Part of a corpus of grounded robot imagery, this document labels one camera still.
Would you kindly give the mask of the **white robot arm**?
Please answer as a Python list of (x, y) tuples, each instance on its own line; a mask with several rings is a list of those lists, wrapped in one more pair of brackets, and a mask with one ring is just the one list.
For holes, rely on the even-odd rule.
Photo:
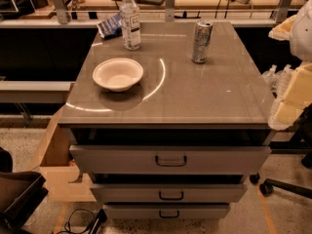
[(276, 131), (290, 127), (312, 103), (312, 0), (292, 18), (271, 30), (274, 39), (290, 41), (291, 54), (301, 60), (293, 71), (286, 71), (277, 84), (268, 126)]

